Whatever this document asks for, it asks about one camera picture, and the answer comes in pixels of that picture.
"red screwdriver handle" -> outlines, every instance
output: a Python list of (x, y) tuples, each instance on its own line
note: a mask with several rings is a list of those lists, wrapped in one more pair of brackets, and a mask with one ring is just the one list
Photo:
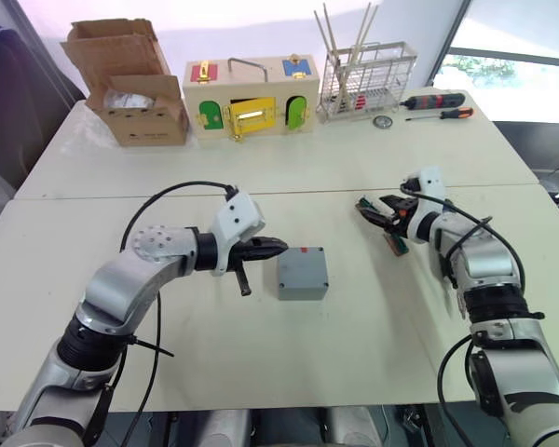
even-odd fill
[(462, 118), (470, 118), (474, 115), (474, 109), (471, 107), (458, 107), (457, 109), (450, 110), (448, 112), (441, 112), (441, 119), (462, 119)]

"cardboard box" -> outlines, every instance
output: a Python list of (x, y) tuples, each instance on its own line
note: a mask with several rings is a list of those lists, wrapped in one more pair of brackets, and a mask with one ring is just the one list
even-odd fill
[(170, 74), (149, 20), (78, 21), (61, 45), (91, 92), (111, 75)]
[(176, 76), (164, 74), (110, 76), (110, 87), (155, 100), (152, 108), (106, 108), (107, 87), (96, 88), (86, 106), (108, 125), (122, 146), (184, 144), (188, 117)]

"table surface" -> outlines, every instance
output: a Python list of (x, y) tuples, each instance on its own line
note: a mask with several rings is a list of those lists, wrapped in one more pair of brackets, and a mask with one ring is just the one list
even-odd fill
[[(408, 95), (435, 93), (423, 88)], [(537, 179), (466, 92), (470, 119), (423, 119), (439, 111), (387, 112), (390, 129), (370, 118), (318, 124), (311, 133), (248, 136), (185, 146), (120, 147), (109, 129), (79, 102), (16, 195), (21, 198), (151, 196), (171, 184), (210, 180), (239, 184), (251, 194), (396, 188), (403, 177), (439, 165), (452, 186), (536, 184)], [(177, 196), (208, 194), (207, 189)]]
[[(377, 197), (395, 191), (367, 191)], [(162, 290), (163, 357), (149, 410), (404, 403), (436, 400), (443, 353), (468, 333), (454, 294), (429, 272), (427, 246), (396, 258), (354, 210), (364, 192), (260, 195), (262, 235), (326, 250), (330, 288), (320, 302), (277, 299), (276, 260), (246, 266), (253, 294), (233, 276), (200, 272)], [(492, 215), (521, 255), (531, 309), (559, 362), (559, 211), (538, 185), (449, 188), (460, 207)], [(93, 272), (115, 256), (142, 199), (15, 200), (0, 217), (0, 410), (15, 409), (62, 334)], [(206, 229), (220, 196), (165, 197), (139, 225)], [(155, 338), (154, 309), (138, 335)], [(112, 411), (134, 411), (152, 353), (132, 347)], [(469, 400), (462, 360), (445, 379)]]

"metal handle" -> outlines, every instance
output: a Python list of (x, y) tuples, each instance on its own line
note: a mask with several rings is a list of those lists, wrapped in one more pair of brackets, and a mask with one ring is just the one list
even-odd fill
[(260, 68), (261, 70), (263, 70), (263, 74), (265, 75), (265, 82), (267, 82), (267, 68), (257, 62), (251, 62), (251, 61), (245, 61), (243, 59), (238, 59), (238, 58), (229, 58), (227, 60), (227, 71), (231, 72), (232, 71), (232, 62), (240, 62), (240, 63), (245, 63), (247, 65), (251, 65), (253, 67), (257, 67)]

